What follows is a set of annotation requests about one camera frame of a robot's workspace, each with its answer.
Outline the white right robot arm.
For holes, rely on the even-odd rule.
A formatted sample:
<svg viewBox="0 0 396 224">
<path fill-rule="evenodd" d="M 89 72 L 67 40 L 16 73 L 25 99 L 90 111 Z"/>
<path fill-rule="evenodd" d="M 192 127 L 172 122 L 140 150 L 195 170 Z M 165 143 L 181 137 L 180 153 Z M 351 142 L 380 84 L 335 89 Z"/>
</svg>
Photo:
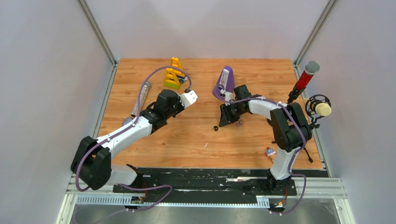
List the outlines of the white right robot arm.
<svg viewBox="0 0 396 224">
<path fill-rule="evenodd" d="M 273 195 L 280 194 L 292 177 L 291 169 L 296 156 L 312 138 L 312 130 L 300 104 L 283 104 L 258 94 L 252 95 L 245 85 L 228 92 L 218 84 L 214 88 L 214 96 L 223 101 L 220 127 L 239 121 L 245 113 L 258 114 L 267 119 L 278 146 L 276 158 L 269 169 L 267 190 Z"/>
</svg>

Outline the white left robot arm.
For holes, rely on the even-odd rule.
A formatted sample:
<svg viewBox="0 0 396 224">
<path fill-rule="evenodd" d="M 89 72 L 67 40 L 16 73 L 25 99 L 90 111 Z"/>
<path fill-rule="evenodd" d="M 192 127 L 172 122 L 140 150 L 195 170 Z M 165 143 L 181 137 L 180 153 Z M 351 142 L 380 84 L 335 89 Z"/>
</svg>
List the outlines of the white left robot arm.
<svg viewBox="0 0 396 224">
<path fill-rule="evenodd" d="M 165 126 L 169 118 L 181 113 L 197 99 L 197 94 L 192 90 L 178 94 L 165 89 L 140 115 L 117 130 L 95 139 L 84 137 L 71 163 L 76 183 L 82 181 L 92 190 L 98 190 L 107 184 L 124 184 L 130 192 L 139 192 L 143 180 L 138 177 L 136 169 L 132 165 L 112 164 L 112 160 L 137 140 Z"/>
</svg>

